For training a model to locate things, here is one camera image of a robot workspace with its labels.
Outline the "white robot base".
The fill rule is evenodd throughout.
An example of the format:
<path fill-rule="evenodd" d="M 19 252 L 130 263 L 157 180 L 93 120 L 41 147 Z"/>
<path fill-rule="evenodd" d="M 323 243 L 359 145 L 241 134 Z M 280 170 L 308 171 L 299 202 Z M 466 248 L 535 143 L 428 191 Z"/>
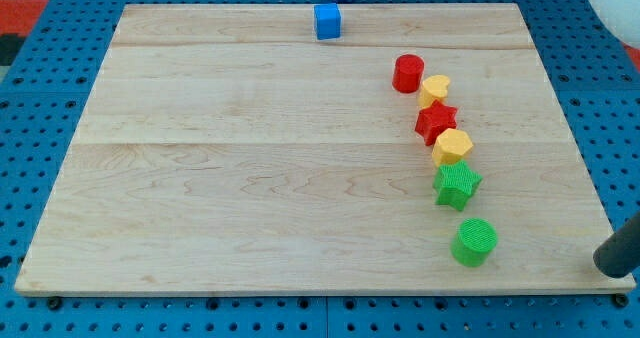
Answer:
<path fill-rule="evenodd" d="M 639 48 L 639 0 L 588 0 L 607 30 L 628 46 Z"/>

